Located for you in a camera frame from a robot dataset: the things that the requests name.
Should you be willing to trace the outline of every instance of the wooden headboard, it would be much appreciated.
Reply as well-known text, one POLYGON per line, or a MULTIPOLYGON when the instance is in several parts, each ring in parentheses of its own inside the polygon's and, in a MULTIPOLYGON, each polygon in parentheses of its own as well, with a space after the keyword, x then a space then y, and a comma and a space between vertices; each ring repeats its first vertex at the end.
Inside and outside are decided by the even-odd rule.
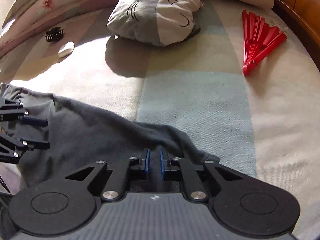
POLYGON ((320 70, 320 0, 276 0, 273 10, 298 36, 320 70))

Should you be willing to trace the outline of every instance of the gray ribbed panel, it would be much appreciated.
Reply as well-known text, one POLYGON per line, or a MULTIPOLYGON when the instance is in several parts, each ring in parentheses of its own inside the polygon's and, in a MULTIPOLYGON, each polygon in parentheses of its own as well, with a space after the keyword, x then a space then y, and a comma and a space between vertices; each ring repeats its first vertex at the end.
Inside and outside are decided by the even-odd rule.
MULTIPOLYGON (((59 237, 18 233, 12 240, 247 240, 214 220, 207 206, 194 204, 181 193, 128 193, 118 203, 104 204, 92 222, 59 237)), ((275 240, 294 240, 291 235, 275 240)))

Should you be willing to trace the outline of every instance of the red flower print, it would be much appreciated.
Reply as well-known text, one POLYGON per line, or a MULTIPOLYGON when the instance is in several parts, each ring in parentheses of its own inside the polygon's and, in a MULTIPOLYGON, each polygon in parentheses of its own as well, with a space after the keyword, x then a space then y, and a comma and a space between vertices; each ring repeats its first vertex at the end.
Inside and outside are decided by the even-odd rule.
POLYGON ((54 8, 53 0, 44 0, 43 1, 43 8, 52 10, 54 8))

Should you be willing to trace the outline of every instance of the bed sheet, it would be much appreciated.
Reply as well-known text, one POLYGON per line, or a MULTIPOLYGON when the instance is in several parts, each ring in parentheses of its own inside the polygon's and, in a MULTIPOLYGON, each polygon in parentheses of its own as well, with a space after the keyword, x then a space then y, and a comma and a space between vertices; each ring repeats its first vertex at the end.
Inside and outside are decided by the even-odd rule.
MULTIPOLYGON (((294 234, 315 239, 320 73, 271 10, 236 0, 203 2, 195 15, 201 32, 165 48, 113 36, 106 27, 113 8, 73 17, 58 25, 65 36, 57 43, 40 33, 1 58, 0 81, 183 130, 222 164, 291 192, 301 205, 294 234), (288 35, 248 78, 241 73, 244 9, 288 35), (75 49, 59 59, 68 41, 75 49)), ((1 175, 9 169, 1 166, 1 175)))

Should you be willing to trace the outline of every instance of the red folding fan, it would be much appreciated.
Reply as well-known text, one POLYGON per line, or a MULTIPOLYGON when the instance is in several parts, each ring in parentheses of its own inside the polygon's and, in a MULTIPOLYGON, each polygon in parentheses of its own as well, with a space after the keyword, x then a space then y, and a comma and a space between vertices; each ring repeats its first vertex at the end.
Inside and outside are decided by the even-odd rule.
POLYGON ((243 74, 248 76, 251 71, 276 47, 287 39, 284 32, 277 26, 270 27, 265 18, 247 10, 242 12, 244 30, 244 64, 243 74))

